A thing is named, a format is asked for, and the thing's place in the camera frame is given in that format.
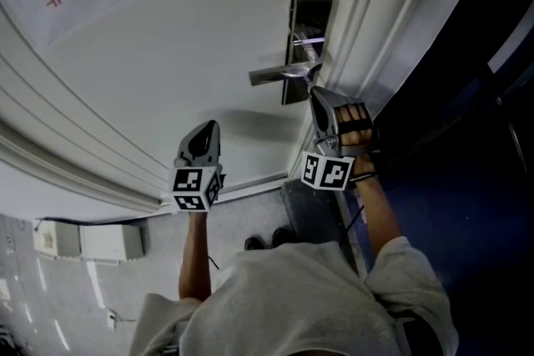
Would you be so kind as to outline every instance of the black shoe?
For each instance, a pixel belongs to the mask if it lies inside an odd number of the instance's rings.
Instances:
[[[273,248],[278,248],[284,243],[298,243],[297,235],[287,228],[277,228],[273,233]]]
[[[245,251],[254,251],[256,249],[265,249],[265,245],[258,238],[248,238],[244,241]]]

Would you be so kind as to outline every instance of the door frame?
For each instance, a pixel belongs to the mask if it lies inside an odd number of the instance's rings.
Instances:
[[[362,98],[376,117],[410,76],[458,1],[340,0],[327,47],[330,61],[320,72],[325,87]],[[308,110],[288,165],[289,178],[299,177],[302,152],[313,151],[313,133]]]
[[[141,213],[152,213],[160,205],[160,201],[156,198],[112,183],[59,158],[2,121],[0,121],[0,162],[69,192]]]

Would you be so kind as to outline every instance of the metal door lock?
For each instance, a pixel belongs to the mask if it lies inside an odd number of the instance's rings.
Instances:
[[[252,86],[282,80],[282,105],[305,101],[323,63],[331,9],[332,0],[291,0],[285,65],[249,72]]]

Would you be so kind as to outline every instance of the shirt sleeve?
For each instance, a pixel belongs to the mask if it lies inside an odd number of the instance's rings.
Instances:
[[[405,237],[395,238],[380,250],[365,284],[391,313],[413,312],[436,333],[443,354],[458,348],[451,304],[426,256]]]
[[[161,354],[174,340],[177,343],[201,303],[195,298],[171,301],[157,293],[147,294],[133,333],[129,356]]]

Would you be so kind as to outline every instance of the fiducial marker cube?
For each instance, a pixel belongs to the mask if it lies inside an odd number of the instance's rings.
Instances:
[[[345,190],[354,158],[329,158],[315,153],[302,153],[300,180],[317,190]]]
[[[179,211],[208,212],[223,185],[215,166],[172,168],[169,178]]]

